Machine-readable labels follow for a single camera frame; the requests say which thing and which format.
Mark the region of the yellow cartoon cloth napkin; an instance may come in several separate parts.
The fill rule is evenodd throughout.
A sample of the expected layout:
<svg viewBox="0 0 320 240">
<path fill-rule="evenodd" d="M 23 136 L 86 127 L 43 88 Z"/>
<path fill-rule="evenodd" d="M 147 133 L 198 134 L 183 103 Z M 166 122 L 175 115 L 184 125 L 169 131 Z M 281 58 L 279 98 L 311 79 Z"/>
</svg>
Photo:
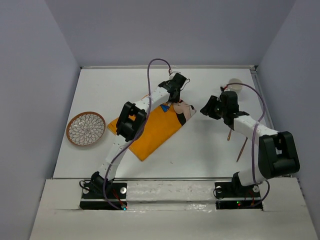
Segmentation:
<svg viewBox="0 0 320 240">
<path fill-rule="evenodd" d="M 193 105 L 182 99 L 179 102 L 161 104 L 150 113 L 143 134 L 129 149 L 143 162 L 186 124 L 196 112 Z"/>
</svg>

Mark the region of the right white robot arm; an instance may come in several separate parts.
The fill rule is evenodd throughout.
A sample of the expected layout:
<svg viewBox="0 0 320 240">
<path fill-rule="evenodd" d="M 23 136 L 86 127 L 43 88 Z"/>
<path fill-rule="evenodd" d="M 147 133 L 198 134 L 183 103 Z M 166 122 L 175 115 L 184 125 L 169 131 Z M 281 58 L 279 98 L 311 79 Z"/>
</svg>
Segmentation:
<svg viewBox="0 0 320 240">
<path fill-rule="evenodd" d="M 239 110 L 238 95 L 224 91 L 220 96 L 211 96 L 200 112 L 215 120 L 223 119 L 231 130 L 251 140 L 251 155 L 258 147 L 258 160 L 251 161 L 251 168 L 233 174 L 229 190 L 242 196 L 249 187 L 263 181 L 291 175 L 300 170 L 300 162 L 293 135 L 279 132 L 260 124 L 247 112 Z"/>
</svg>

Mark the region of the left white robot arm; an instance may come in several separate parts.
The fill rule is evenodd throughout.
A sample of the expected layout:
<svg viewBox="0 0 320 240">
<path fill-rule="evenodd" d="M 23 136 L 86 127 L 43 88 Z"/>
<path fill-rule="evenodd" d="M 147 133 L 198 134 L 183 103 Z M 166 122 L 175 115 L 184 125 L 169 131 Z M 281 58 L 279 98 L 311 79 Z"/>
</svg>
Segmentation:
<svg viewBox="0 0 320 240">
<path fill-rule="evenodd" d="M 161 82 L 148 95 L 136 102 L 126 102 L 118 120 L 113 144 L 98 170 L 92 174 L 90 184 L 97 196 L 104 198 L 110 194 L 111 184 L 128 147 L 143 133 L 151 112 L 161 104 L 176 103 L 187 78 L 173 72 L 169 79 Z"/>
</svg>

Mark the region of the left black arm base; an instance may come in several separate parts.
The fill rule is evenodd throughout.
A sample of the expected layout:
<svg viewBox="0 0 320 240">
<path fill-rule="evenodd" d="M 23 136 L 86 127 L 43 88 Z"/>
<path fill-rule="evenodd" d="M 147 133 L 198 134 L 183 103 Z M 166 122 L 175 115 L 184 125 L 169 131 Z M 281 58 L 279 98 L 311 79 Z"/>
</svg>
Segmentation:
<svg viewBox="0 0 320 240">
<path fill-rule="evenodd" d="M 103 192 L 103 178 L 97 174 L 92 178 L 80 180 L 82 193 L 79 207 L 82 210 L 121 210 L 128 209 L 128 184 L 122 181 L 106 182 Z"/>
</svg>

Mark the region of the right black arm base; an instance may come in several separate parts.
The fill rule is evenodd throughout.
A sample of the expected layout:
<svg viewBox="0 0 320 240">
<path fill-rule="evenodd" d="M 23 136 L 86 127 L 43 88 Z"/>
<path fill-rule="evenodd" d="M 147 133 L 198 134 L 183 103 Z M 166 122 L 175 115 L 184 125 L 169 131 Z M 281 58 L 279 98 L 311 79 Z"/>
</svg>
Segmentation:
<svg viewBox="0 0 320 240">
<path fill-rule="evenodd" d="M 260 189 L 257 185 L 234 188 L 231 182 L 214 183 L 213 196 L 217 210 L 263 209 Z"/>
</svg>

